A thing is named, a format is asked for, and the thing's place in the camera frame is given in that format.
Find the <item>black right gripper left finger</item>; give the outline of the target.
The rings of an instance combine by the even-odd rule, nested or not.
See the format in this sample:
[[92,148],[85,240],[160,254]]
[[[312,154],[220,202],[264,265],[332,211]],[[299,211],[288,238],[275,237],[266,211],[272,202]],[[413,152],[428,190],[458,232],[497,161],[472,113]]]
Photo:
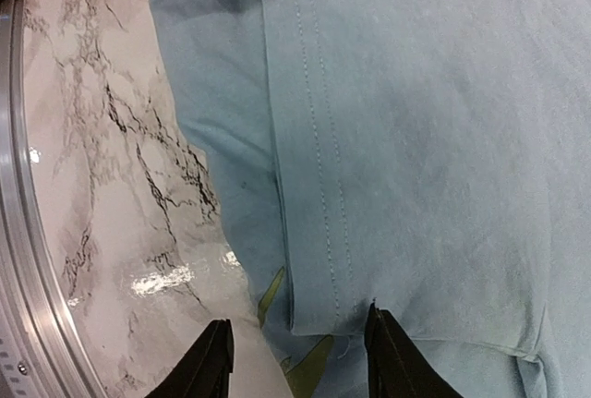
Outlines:
[[230,320],[213,320],[147,398],[227,398],[234,369]]

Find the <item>light blue garment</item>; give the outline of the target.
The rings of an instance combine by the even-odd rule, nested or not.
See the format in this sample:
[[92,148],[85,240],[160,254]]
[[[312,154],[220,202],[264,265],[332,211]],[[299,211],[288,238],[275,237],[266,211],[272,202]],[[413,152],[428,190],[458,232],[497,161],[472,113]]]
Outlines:
[[461,397],[590,393],[590,0],[150,0],[292,397],[371,305]]

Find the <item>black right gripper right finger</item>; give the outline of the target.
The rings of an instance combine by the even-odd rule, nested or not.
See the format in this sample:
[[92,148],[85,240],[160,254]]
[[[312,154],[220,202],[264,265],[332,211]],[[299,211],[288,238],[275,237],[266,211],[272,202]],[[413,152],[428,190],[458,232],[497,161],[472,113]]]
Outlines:
[[460,398],[387,309],[371,305],[365,326],[370,398]]

